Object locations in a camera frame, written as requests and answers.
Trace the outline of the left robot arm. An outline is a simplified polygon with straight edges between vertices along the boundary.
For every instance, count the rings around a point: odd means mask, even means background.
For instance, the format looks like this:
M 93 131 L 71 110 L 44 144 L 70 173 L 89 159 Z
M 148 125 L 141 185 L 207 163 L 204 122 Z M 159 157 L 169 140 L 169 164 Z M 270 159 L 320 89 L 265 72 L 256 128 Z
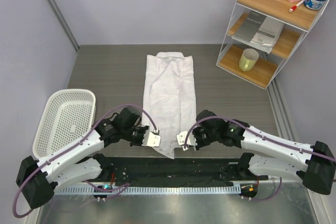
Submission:
M 110 110 L 111 117 L 104 115 L 84 135 L 56 152 L 38 159 L 32 156 L 23 159 L 16 178 L 18 192 L 13 207 L 16 207 L 19 195 L 24 196 L 30 209 L 36 209 L 49 202 L 63 187 L 88 179 L 107 181 L 112 169 L 104 164 L 103 155 L 92 158 L 92 173 L 80 161 L 120 140 L 143 146 L 150 133 L 149 126 L 140 126 L 141 115 L 148 116 L 145 110 L 135 104 L 118 108 L 121 112 Z

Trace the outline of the white long sleeve shirt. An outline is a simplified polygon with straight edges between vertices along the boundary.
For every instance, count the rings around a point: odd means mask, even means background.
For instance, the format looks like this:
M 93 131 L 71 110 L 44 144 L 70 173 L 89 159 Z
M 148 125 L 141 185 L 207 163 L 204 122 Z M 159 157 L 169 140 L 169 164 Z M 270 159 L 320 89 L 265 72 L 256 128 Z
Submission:
M 161 141 L 154 150 L 174 159 L 176 136 L 196 119 L 194 62 L 181 52 L 159 52 L 146 58 L 143 109 L 159 129 Z

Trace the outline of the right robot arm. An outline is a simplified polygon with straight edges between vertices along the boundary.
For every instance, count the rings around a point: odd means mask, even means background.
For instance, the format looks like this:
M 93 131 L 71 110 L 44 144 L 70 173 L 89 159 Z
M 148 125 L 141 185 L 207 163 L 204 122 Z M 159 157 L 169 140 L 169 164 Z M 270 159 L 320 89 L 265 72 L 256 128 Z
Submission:
M 253 156 L 237 166 L 242 179 L 252 176 L 275 176 L 299 180 L 309 190 L 322 195 L 332 191 L 335 157 L 326 143 L 313 145 L 293 142 L 271 135 L 240 121 L 202 111 L 188 130 L 184 145 L 192 139 L 196 150 L 219 142 L 228 147 L 243 148 L 271 156 L 271 162 L 261 164 Z

